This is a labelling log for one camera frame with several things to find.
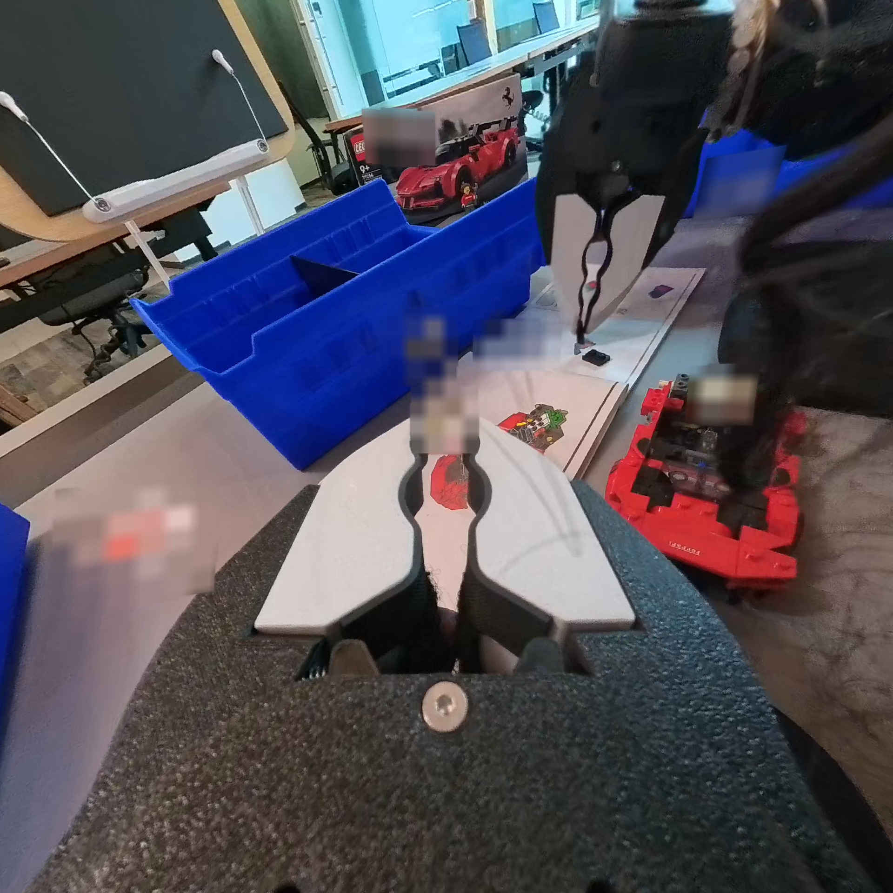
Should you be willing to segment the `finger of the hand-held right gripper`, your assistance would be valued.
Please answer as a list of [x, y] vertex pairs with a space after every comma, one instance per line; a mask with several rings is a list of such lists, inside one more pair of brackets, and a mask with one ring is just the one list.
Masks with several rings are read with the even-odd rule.
[[564, 328], [574, 336], [593, 291], [589, 283], [602, 261], [599, 226], [600, 213], [578, 195], [556, 197], [550, 261], [553, 296]]
[[641, 195], [612, 215], [605, 212], [583, 286], [584, 337], [612, 316], [639, 279], [664, 203], [663, 195]]

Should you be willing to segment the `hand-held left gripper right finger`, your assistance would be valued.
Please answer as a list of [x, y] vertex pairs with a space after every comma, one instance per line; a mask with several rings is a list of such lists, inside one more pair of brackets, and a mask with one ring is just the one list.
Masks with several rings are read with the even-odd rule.
[[473, 512], [457, 642], [477, 660], [490, 640], [520, 657], [532, 640], [630, 631], [637, 616], [571, 481], [488, 420], [464, 453]]

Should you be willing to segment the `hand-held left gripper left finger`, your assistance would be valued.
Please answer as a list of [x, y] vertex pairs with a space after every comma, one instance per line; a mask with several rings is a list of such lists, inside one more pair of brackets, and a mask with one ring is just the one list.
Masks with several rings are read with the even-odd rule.
[[273, 637], [363, 642], [374, 659], [448, 660], [416, 515], [425, 453], [374, 439], [321, 482], [253, 622]]

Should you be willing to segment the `lego instruction booklet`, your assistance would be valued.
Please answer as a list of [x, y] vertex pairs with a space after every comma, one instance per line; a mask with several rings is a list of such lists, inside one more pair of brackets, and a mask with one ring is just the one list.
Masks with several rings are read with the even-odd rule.
[[[654, 268], [640, 274], [607, 321], [577, 347], [560, 330], [553, 287], [532, 291], [507, 335], [540, 353], [512, 363], [473, 363], [480, 416], [526, 442], [569, 479], [585, 474], [597, 446], [628, 392], [663, 342], [705, 274], [698, 268]], [[612, 360], [602, 368], [581, 361], [591, 348]], [[458, 455], [430, 457], [422, 474], [424, 501], [417, 515], [425, 564], [440, 606], [455, 610], [473, 519], [468, 474]]]

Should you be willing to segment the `red lego car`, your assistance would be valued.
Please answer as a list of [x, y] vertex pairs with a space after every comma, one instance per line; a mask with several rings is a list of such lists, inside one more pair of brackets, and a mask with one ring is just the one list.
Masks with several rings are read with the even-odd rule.
[[605, 499], [674, 562], [720, 580], [732, 597], [781, 591], [798, 576], [803, 530], [798, 447], [807, 418], [787, 414], [756, 488], [733, 488], [717, 463], [720, 430], [686, 418], [690, 377], [648, 390]]

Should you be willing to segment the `blue plastic bin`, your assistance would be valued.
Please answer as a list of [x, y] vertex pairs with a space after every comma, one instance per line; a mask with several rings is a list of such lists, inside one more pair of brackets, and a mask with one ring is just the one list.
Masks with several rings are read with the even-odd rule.
[[1, 506], [1, 741], [5, 740], [25, 611], [29, 522]]
[[[410, 224], [374, 180], [132, 306], [186, 369], [304, 470], [407, 393], [412, 324], [441, 318], [463, 350], [487, 323], [519, 312], [545, 265], [535, 185], [429, 228]], [[358, 276], [311, 300], [292, 254]]]
[[[776, 146], [767, 140], [756, 137], [746, 130], [740, 130], [736, 134], [724, 137], [713, 143], [706, 142], [700, 156], [696, 186], [682, 217], [684, 219], [690, 219], [696, 214], [701, 179], [704, 175], [705, 168], [711, 159], [732, 156], [735, 161], [743, 161], [743, 155], [746, 153], [774, 149], [776, 149]], [[829, 152], [820, 153], [799, 161], [782, 160], [776, 178], [773, 196], [791, 189], [800, 181], [809, 180], [812, 177], [819, 175], [820, 172], [829, 167], [832, 162], [835, 162], [849, 150], [850, 147], [838, 147]], [[848, 199], [840, 206], [842, 210], [877, 210], [888, 209], [891, 207], [891, 178], [866, 190], [860, 195]]]

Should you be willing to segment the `person's right forearm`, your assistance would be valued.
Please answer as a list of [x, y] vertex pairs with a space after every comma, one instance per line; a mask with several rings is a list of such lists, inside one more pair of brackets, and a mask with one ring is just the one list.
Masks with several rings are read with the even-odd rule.
[[857, 140], [891, 112], [890, 1], [740, 1], [727, 71], [703, 126], [747, 132], [801, 162]]

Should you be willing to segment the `lego set box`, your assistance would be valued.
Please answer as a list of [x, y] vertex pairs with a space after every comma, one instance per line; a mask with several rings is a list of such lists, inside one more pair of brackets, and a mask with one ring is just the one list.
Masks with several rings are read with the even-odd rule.
[[384, 180], [411, 224], [430, 225], [528, 176], [518, 74], [420, 107], [367, 110], [345, 135], [360, 185]]

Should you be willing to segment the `black bin divider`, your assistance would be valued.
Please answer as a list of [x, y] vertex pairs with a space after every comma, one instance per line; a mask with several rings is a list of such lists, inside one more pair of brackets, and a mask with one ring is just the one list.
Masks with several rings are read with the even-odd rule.
[[336, 265], [314, 261], [298, 254], [292, 254], [290, 261], [311, 300], [328, 294], [336, 288], [351, 282], [358, 276], [356, 272]]

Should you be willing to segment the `black office chair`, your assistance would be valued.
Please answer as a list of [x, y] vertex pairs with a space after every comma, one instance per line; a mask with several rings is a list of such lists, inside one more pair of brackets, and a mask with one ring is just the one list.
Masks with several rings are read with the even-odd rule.
[[296, 134], [307, 139], [307, 148], [312, 153], [319, 174], [318, 179], [334, 196], [344, 195], [357, 187], [353, 168], [342, 155], [336, 138], [324, 140], [313, 128], [307, 117], [298, 109], [287, 87], [279, 81], [287, 106], [295, 124]]
[[[84, 369], [85, 385], [100, 380], [111, 370], [115, 352], [122, 353], [130, 360], [147, 349], [146, 337], [151, 330], [133, 312], [130, 298], [141, 295], [148, 280], [148, 270], [138, 269], [73, 297], [39, 316], [45, 325], [59, 327], [70, 324], [73, 335], [87, 342], [93, 359]], [[108, 321], [109, 338], [96, 347], [85, 329], [99, 320]]]

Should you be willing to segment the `white bar stand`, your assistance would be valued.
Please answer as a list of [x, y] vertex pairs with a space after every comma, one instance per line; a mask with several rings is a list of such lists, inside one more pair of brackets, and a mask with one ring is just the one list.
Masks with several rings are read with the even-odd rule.
[[240, 191], [247, 198], [253, 222], [257, 224], [255, 229], [260, 235], [262, 233], [260, 217], [256, 213], [253, 199], [247, 190], [243, 172], [251, 166], [258, 166], [262, 162], [271, 160], [272, 151], [266, 140], [247, 142], [218, 153], [205, 162], [160, 178], [133, 182], [106, 194], [90, 195], [81, 211], [86, 220], [92, 224], [122, 222], [164, 285], [168, 286], [170, 277], [137, 224], [137, 214], [158, 206], [169, 198], [212, 181], [231, 182], [237, 180]]

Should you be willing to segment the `wooden desk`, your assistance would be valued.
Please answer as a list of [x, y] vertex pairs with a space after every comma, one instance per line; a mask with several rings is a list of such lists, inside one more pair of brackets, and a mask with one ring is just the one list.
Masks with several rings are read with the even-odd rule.
[[[149, 229], [150, 224], [173, 216], [192, 207], [213, 200], [217, 195], [230, 189], [229, 181], [218, 180], [193, 188], [183, 195], [171, 197], [156, 207], [144, 208], [134, 213], [132, 219], [140, 229]], [[2, 265], [1, 288], [10, 283], [27, 279], [29, 275], [39, 273], [56, 264], [67, 262], [80, 254], [94, 250], [104, 244], [128, 236], [129, 230], [124, 222], [95, 228], [81, 239], [71, 242], [50, 242], [29, 240], [9, 251], [2, 252], [2, 259], [8, 261]]]

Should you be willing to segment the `dark board with wooden frame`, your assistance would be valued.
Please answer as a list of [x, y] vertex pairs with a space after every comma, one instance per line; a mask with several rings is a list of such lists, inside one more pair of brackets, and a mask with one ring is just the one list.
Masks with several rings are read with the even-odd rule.
[[2, 226], [71, 242], [90, 195], [295, 125], [235, 2], [2, 2]]

